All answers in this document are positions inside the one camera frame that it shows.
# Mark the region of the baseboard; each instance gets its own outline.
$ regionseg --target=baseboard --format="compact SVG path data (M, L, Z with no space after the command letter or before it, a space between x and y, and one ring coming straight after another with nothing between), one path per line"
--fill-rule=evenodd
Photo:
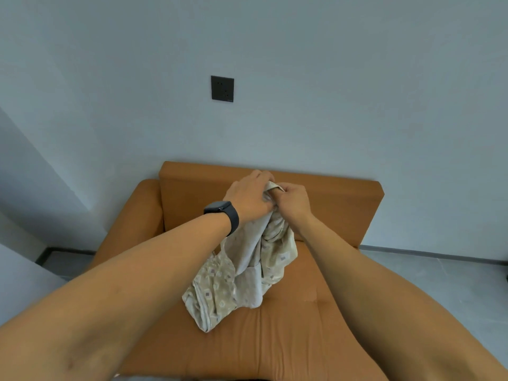
M428 256L430 258L441 258L441 259L450 259L450 260L454 260L454 261L466 261L466 262L476 262L476 263L487 263L490 265L508 266L508 261L500 261L500 260L487 259L487 258L475 258L472 256L453 256L453 255L449 255L449 254L438 254L435 252L404 250L404 249L400 249L400 248L389 248L389 247L368 246L368 245L360 245L359 249L366 250L366 251L394 252L396 254L406 254L409 256Z
M44 249L44 251L39 255L39 257L35 260L35 263L39 266L42 266L44 262L46 262L54 251L62 251L62 252L72 252L74 254L85 254L88 256L94 256L95 251L93 250L78 250L75 248L66 248L66 247L47 247Z

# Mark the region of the cloth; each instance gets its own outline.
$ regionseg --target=cloth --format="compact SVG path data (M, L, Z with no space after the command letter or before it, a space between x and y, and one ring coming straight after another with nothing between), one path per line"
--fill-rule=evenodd
M268 182L263 192L281 189ZM239 307L261 305L263 295L284 276L284 267L297 257L293 231L278 208L238 227L208 258L182 299L199 328L209 332Z

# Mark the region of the orange sofa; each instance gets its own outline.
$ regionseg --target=orange sofa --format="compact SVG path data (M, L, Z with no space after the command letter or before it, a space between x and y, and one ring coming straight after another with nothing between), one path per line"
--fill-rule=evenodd
M159 180L142 181L100 246L92 267L202 214L248 169L165 162ZM273 172L306 186L314 214L358 247L383 198L378 182ZM386 380L347 327L309 250L257 309L233 311L203 333L178 302L137 343L123 375L198 379Z

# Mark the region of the skin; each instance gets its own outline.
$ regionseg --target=skin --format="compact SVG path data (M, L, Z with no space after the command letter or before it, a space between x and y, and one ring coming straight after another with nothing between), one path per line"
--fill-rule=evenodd
M270 172L233 183L240 224L262 217ZM499 380L508 372L444 308L361 255L310 210L305 188L271 190L305 239L348 326L395 380ZM0 369L9 380L109 380L142 334L186 290L231 230L222 213L200 216L86 272L0 327Z

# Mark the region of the watch face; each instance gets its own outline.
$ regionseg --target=watch face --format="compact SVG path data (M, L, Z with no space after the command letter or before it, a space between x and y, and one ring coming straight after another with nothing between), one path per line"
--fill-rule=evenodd
M205 210L208 210L208 211L219 210L220 208L226 207L227 204L228 204L228 202L226 202L226 201L213 202L213 203L210 203L209 205L207 205L205 207Z

